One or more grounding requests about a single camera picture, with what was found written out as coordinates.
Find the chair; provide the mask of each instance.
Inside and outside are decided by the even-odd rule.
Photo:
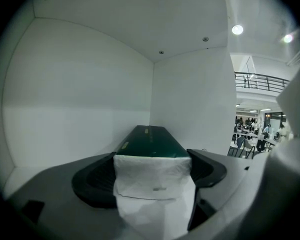
[[[252,153],[252,159],[254,159],[254,156],[255,156],[255,150],[256,150],[256,147],[255,146],[251,146],[249,141],[247,141],[246,139],[244,140],[243,142],[243,150],[240,154],[239,157],[241,157],[243,151],[245,152],[245,158],[247,159],[249,157],[249,155]]]
[[[243,137],[243,136],[239,137],[236,140],[237,147],[230,146],[229,151],[228,151],[228,156],[230,156],[230,157],[233,157],[233,156],[236,157],[237,153],[238,153],[238,150],[240,150],[242,144],[244,143],[244,140],[245,140],[245,137]]]

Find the white ceiling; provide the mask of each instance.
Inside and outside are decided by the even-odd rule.
[[[236,108],[237,111],[244,111],[249,112],[252,110],[263,110],[263,109],[271,109],[266,111],[266,113],[271,112],[281,112],[281,108],[279,107],[278,103],[276,102],[269,102],[269,101],[262,101],[262,100],[255,100],[255,99],[247,99],[247,98],[238,98],[236,100],[237,104],[240,104]]]
[[[38,18],[96,29],[153,62],[228,42],[225,0],[33,0],[33,5]]]
[[[228,10],[228,49],[287,62],[300,50],[300,28],[279,0],[226,0]],[[241,35],[231,33],[234,25],[243,26]],[[283,37],[293,34],[291,43]]]

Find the white wall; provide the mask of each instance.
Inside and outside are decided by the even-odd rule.
[[[236,116],[236,84],[227,48],[198,50],[154,65],[150,124],[185,149],[226,155]]]
[[[300,68],[300,65],[287,66],[283,62],[268,58],[252,56],[252,59],[257,74],[286,80],[291,80]]]
[[[2,98],[7,69],[13,52],[29,24],[35,18],[32,0],[28,0],[11,19],[0,39],[0,191],[15,167],[3,127]]]
[[[153,63],[101,32],[36,18],[8,68],[3,95],[16,166],[55,166],[111,152],[148,125]]]
[[[270,133],[275,135],[277,130],[280,128],[280,119],[270,119]]]
[[[233,70],[235,72],[241,72],[244,66],[246,66],[246,63],[250,56],[243,54],[231,54],[230,57],[233,65]]]
[[[265,112],[259,110],[258,119],[260,120],[260,118],[261,118],[261,125],[260,125],[260,127],[263,130],[265,128],[264,127],[264,124],[265,124]]]

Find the balcony railing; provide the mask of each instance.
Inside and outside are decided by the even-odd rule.
[[[254,73],[234,72],[235,86],[241,88],[250,88],[264,90],[269,92],[281,93],[289,84],[289,80]]]

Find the recessed ceiling light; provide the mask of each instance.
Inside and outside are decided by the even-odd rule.
[[[240,34],[242,34],[243,31],[244,31],[244,28],[241,25],[235,25],[232,28],[232,33],[234,33],[235,35],[240,35]]]
[[[294,37],[291,34],[287,34],[284,38],[283,41],[285,43],[290,43],[292,40],[294,39]]]

